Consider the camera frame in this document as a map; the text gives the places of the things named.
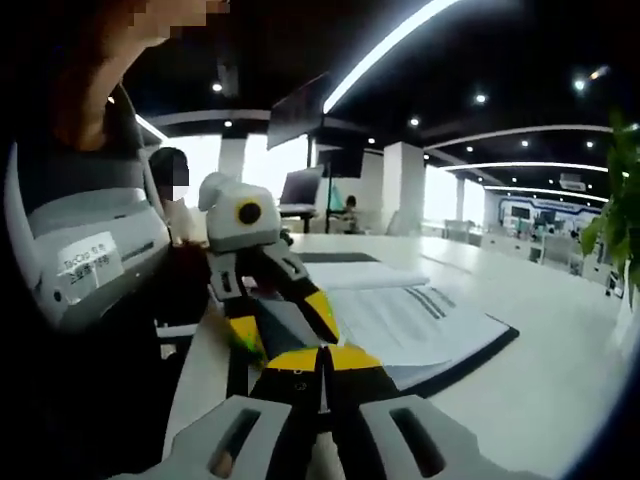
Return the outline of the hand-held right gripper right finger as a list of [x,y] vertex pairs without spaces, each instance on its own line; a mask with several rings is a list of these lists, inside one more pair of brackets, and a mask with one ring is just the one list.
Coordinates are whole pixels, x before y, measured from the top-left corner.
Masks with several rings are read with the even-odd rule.
[[333,439],[348,479],[527,479],[484,457],[477,437],[350,346],[324,348]]

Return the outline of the person's left hand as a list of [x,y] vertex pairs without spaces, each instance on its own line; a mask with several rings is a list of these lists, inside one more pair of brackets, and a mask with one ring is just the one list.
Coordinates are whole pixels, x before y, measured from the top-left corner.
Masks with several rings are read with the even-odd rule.
[[197,324],[205,314],[209,300],[211,271],[205,249],[195,243],[183,243],[172,250],[174,323]]

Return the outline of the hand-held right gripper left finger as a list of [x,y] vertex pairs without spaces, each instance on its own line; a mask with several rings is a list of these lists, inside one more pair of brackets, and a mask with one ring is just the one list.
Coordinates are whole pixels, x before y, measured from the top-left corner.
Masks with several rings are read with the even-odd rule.
[[173,439],[159,464],[120,479],[303,479],[318,435],[325,349],[284,353]]

